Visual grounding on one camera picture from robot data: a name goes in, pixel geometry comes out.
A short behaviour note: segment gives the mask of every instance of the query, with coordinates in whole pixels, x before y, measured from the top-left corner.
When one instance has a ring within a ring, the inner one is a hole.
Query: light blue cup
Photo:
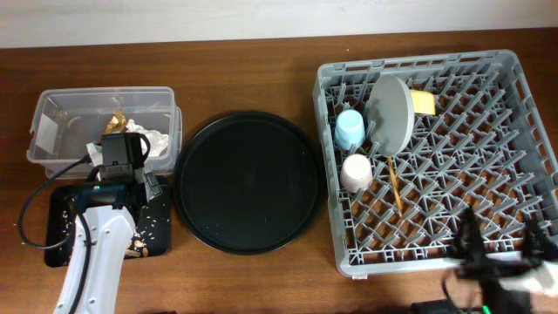
[[[349,150],[352,145],[360,147],[364,143],[363,116],[354,109],[343,111],[337,117],[335,125],[335,142],[344,150]]]

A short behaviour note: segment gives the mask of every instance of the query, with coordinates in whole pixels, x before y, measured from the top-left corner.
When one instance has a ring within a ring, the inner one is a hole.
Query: plastic container
[[[408,146],[393,156],[402,217],[379,143],[366,140],[346,152],[331,136],[343,110],[367,116],[371,90],[384,74],[436,96],[437,114],[415,114]],[[366,278],[457,265],[447,249],[467,206],[480,219],[492,256],[517,258],[526,216],[558,242],[558,163],[513,52],[322,65],[313,98],[336,265],[343,275]],[[354,153],[370,159],[374,181],[353,194],[340,187],[339,172]]]
[[[31,124],[27,159],[45,167],[48,177],[77,161],[85,145],[98,142],[116,109],[148,130],[169,135],[169,146],[147,164],[171,174],[182,144],[182,115],[168,87],[107,87],[49,90],[41,94]],[[91,165],[79,165],[63,178],[85,178]]]

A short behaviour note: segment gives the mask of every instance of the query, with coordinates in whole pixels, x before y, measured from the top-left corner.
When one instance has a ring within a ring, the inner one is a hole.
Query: white wall
[[[0,48],[558,26],[556,0],[0,0]]]

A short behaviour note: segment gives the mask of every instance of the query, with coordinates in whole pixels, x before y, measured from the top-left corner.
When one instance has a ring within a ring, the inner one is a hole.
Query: wooden table
[[[41,91],[166,85],[182,110],[185,142],[215,115],[240,110],[279,114],[317,141],[311,92],[321,64],[505,48],[518,54],[558,150],[558,29],[1,50],[0,312],[51,312],[65,277],[65,268],[45,266],[42,251],[21,244],[15,226],[24,200],[45,180],[44,170],[25,158]],[[25,225],[31,239],[44,240],[51,191],[31,206]],[[261,256],[210,249],[173,211],[171,251],[124,262],[116,308],[118,313],[405,312],[412,302],[443,298],[441,275],[365,281],[341,276],[325,204],[299,239]],[[455,285],[450,291],[458,299],[466,295]],[[536,307],[556,310],[558,301],[540,297]]]

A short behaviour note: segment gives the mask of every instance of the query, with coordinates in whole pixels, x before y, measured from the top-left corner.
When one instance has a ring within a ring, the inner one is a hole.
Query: gray plastic crate
[[[385,74],[436,95],[437,115],[416,114],[409,145],[393,157],[404,203],[401,218],[379,143],[367,140],[356,152],[344,152],[331,136],[342,110],[354,108],[366,117],[371,89]],[[313,96],[336,265],[343,275],[456,265],[446,250],[467,205],[480,218],[492,257],[518,257],[525,216],[558,242],[558,164],[513,52],[322,65]],[[370,158],[375,179],[355,194],[338,179],[350,153]]]

